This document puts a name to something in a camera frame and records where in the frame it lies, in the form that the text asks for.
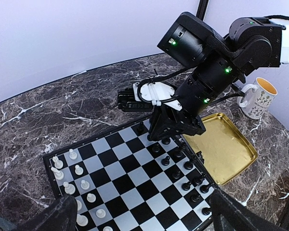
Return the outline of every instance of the white chess piece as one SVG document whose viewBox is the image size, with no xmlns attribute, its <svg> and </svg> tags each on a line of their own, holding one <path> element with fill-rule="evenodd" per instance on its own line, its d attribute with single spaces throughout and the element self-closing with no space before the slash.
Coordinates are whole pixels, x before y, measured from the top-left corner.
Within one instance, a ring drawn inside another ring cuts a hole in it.
<svg viewBox="0 0 289 231">
<path fill-rule="evenodd" d="M 94 201 L 96 201 L 96 196 L 92 193 L 88 193 L 87 195 L 87 201 L 90 203 L 93 203 Z"/>
<path fill-rule="evenodd" d="M 77 158 L 77 153 L 74 152 L 73 149 L 69 150 L 69 158 L 71 158 L 72 160 L 75 160 Z"/>
<path fill-rule="evenodd" d="M 62 180 L 62 179 L 64 178 L 64 173 L 63 173 L 63 171 L 60 171 L 60 170 L 56 169 L 55 167 L 52 167 L 52 168 L 51 168 L 51 171 L 53 172 L 54 177 L 55 177 L 57 180 Z"/>
<path fill-rule="evenodd" d="M 82 208 L 82 203 L 79 200 L 76 200 L 76 202 L 77 202 L 77 211 L 79 211 Z"/>
<path fill-rule="evenodd" d="M 75 165 L 75 173 L 79 176 L 82 175 L 83 174 L 83 168 L 80 167 L 79 165 Z"/>
<path fill-rule="evenodd" d="M 54 166 L 56 169 L 62 169 L 63 168 L 63 162 L 62 162 L 62 160 L 59 160 L 59 158 L 57 156 L 53 157 L 53 162 L 54 162 Z"/>
<path fill-rule="evenodd" d="M 81 186 L 81 188 L 82 188 L 83 190 L 87 190 L 87 189 L 89 189 L 90 184 L 89 184 L 89 182 L 87 182 L 86 180 L 82 180 L 81 183 L 80 183 L 80 186 Z"/>
<path fill-rule="evenodd" d="M 63 186 L 64 186 L 64 191 L 67 193 L 67 194 L 74 194 L 75 192 L 75 186 L 72 185 L 72 184 L 69 184 L 68 182 L 63 182 Z"/>
<path fill-rule="evenodd" d="M 106 217 L 106 211 L 103 210 L 102 208 L 100 208 L 96 211 L 96 216 L 98 218 L 104 218 L 104 217 Z"/>
<path fill-rule="evenodd" d="M 103 231 L 113 231 L 113 229 L 110 226 L 105 226 Z"/>
<path fill-rule="evenodd" d="M 86 226 L 88 224 L 88 219 L 84 215 L 77 214 L 76 222 L 79 226 Z"/>
</svg>

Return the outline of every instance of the mug handle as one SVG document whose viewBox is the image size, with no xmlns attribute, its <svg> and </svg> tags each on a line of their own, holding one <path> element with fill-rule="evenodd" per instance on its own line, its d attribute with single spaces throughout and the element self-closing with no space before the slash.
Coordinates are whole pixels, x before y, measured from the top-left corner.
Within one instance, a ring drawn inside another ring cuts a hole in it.
<svg viewBox="0 0 289 231">
<path fill-rule="evenodd" d="M 243 87 L 243 89 L 241 90 L 242 92 L 246 93 L 248 90 L 252 89 L 253 92 L 255 92 L 255 90 L 258 89 L 258 86 L 257 85 L 254 85 L 254 84 L 247 84 Z M 239 105 L 239 107 L 247 107 L 247 105 L 249 104 L 249 102 L 247 100 L 241 102 L 243 99 L 242 96 L 239 96 L 236 100 L 237 104 Z"/>
</svg>

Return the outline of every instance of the white mug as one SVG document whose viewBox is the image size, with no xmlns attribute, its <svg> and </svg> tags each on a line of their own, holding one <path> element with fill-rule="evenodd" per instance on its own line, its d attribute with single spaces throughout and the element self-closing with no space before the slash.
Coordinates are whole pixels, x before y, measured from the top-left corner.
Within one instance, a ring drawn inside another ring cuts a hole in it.
<svg viewBox="0 0 289 231">
<path fill-rule="evenodd" d="M 238 97 L 236 102 L 242 112 L 251 119 L 260 119 L 277 96 L 276 88 L 260 77 L 256 78 L 253 84 L 245 85 L 242 91 L 246 93 L 245 97 Z"/>
</svg>

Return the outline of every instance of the robotic arm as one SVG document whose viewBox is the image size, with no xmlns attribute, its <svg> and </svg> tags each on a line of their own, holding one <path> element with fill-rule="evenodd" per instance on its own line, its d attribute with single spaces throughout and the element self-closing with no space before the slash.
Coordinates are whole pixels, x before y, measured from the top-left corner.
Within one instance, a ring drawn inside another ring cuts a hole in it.
<svg viewBox="0 0 289 231">
<path fill-rule="evenodd" d="M 237 80 L 245 83 L 245 76 L 259 67 L 289 64 L 289 17 L 239 18 L 223 38 L 184 12 L 158 47 L 184 68 L 120 91 L 118 107 L 124 112 L 154 108 L 150 140 L 177 134 L 201 135 L 205 128 L 198 115 L 229 85 Z M 195 69 L 178 88 L 161 82 L 190 68 Z"/>
</svg>

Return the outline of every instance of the marble table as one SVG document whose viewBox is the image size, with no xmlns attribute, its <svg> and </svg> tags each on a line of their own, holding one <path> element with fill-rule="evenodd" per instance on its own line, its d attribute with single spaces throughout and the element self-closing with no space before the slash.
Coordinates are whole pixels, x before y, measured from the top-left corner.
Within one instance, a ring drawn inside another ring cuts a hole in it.
<svg viewBox="0 0 289 231">
<path fill-rule="evenodd" d="M 154 69 L 166 75 L 180 68 L 169 56 L 154 55 L 67 77 L 0 103 L 0 216 L 20 224 L 46 208 L 54 196 L 42 156 L 143 116 L 119 110 L 117 92 L 153 76 Z M 188 73 L 173 81 L 178 85 Z M 246 118 L 235 99 L 209 106 L 201 116 L 217 112 L 225 113 L 259 153 L 222 189 L 275 223 L 289 195 L 289 131 L 270 113 L 259 121 Z"/>
</svg>

